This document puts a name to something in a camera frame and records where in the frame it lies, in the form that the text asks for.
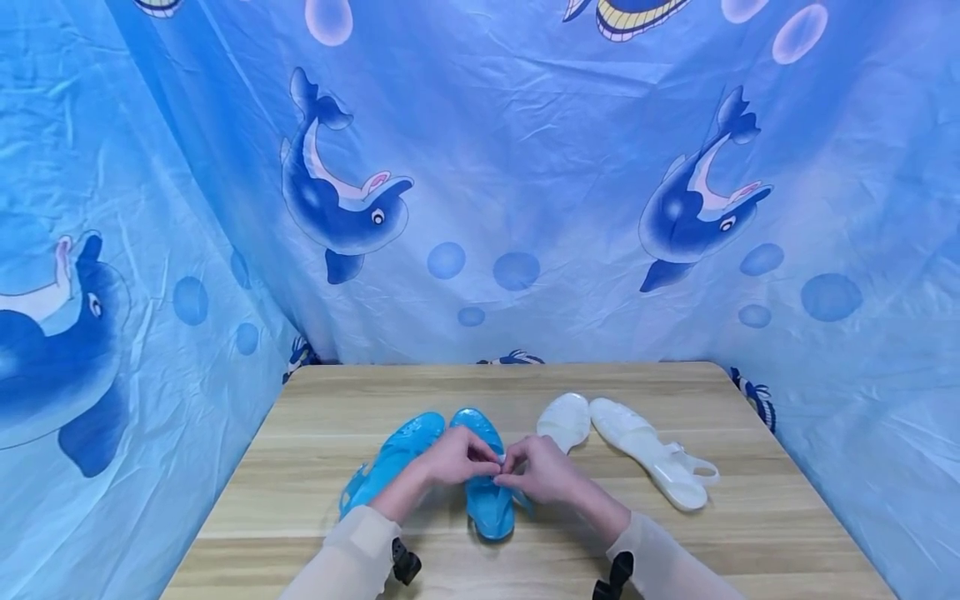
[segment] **blue circle pattern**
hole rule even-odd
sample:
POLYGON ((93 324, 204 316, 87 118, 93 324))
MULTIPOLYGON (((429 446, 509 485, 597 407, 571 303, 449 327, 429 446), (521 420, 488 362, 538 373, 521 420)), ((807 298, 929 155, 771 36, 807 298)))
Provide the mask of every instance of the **blue circle pattern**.
POLYGON ((540 277, 540 262, 526 252, 508 252, 493 263, 493 279, 509 292, 519 292, 540 277))
POLYGON ((203 283, 196 277, 187 276, 174 287, 174 312, 188 325, 206 321, 210 298, 203 283))
POLYGON ((236 346, 237 351, 244 356, 250 356, 256 352, 256 347, 260 343, 260 330, 256 325, 250 323, 240 323, 237 327, 236 346))
POLYGON ((863 293, 849 277, 824 273, 804 284, 800 302, 810 317, 834 323, 846 319, 863 304, 863 293))
POLYGON ((233 278, 237 280, 237 283, 240 284, 245 290, 249 290, 250 286, 250 271, 247 269, 247 260, 243 257, 237 249, 233 249, 233 255, 230 257, 230 270, 233 271, 233 278))
POLYGON ((457 321, 464 327, 476 327, 483 324, 486 319, 487 313, 485 313, 482 308, 477 308, 476 306, 461 308, 460 312, 457 313, 457 321))
POLYGON ((741 323, 753 329, 762 329, 770 324, 770 321, 773 319, 770 309, 766 306, 760 306, 759 304, 748 304, 744 306, 740 309, 740 313, 737 316, 741 323))
POLYGON ((443 242, 426 257, 426 269, 437 279, 452 279, 464 270, 467 253, 460 244, 443 242))
POLYGON ((761 276, 770 273, 783 263, 783 248, 777 244, 760 244, 747 252, 740 262, 740 273, 745 276, 761 276))

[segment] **sheer sleeve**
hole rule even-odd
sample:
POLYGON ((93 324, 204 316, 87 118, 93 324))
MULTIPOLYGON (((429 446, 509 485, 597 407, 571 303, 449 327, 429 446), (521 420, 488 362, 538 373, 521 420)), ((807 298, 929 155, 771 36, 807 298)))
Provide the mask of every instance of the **sheer sleeve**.
POLYGON ((634 555, 631 581, 644 600, 744 600, 648 516, 633 513, 607 557, 621 552, 634 555))
POLYGON ((280 600, 374 600, 394 566, 392 546, 399 536, 399 525, 374 509, 354 508, 280 600))

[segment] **blue backdrop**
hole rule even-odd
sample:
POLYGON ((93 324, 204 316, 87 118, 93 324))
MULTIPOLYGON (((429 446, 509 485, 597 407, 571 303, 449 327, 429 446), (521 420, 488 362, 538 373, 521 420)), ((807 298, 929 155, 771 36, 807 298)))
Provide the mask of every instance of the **blue backdrop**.
POLYGON ((960 595, 955 3, 0 23, 3 600, 159 595, 311 345, 714 361, 900 597, 960 595))

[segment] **dolphin tail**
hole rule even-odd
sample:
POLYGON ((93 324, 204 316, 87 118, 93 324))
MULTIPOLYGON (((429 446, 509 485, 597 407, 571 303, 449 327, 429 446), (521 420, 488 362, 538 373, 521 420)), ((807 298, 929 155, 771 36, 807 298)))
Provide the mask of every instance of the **dolphin tail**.
POLYGON ((290 97, 303 113, 304 120, 317 119, 332 130, 341 130, 353 122, 353 115, 346 114, 330 96, 320 96, 320 88, 310 83, 303 69, 297 67, 290 78, 290 97))
POLYGON ((746 112, 749 104, 743 100, 743 86, 738 85, 717 111, 721 136, 728 134, 733 142, 746 144, 760 133, 756 126, 756 114, 746 112))

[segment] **wooden table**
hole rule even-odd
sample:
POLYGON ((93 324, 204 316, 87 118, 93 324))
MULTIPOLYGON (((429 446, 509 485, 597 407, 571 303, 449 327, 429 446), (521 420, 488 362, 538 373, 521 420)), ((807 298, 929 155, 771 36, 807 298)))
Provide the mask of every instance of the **wooden table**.
MULTIPOLYGON (((893 594, 726 375, 707 363, 309 367, 286 386, 162 600, 274 600, 337 520, 341 488, 397 426, 425 410, 476 406, 509 444, 564 391, 637 410, 665 442, 713 462, 720 483, 696 516, 674 510, 642 468, 592 432, 573 460, 669 530, 751 600, 889 600, 893 594)), ((485 546, 462 490, 437 492, 406 524, 423 571, 388 598, 585 600, 604 548, 558 509, 516 514, 485 546)), ((631 589, 627 598, 636 598, 631 589)))

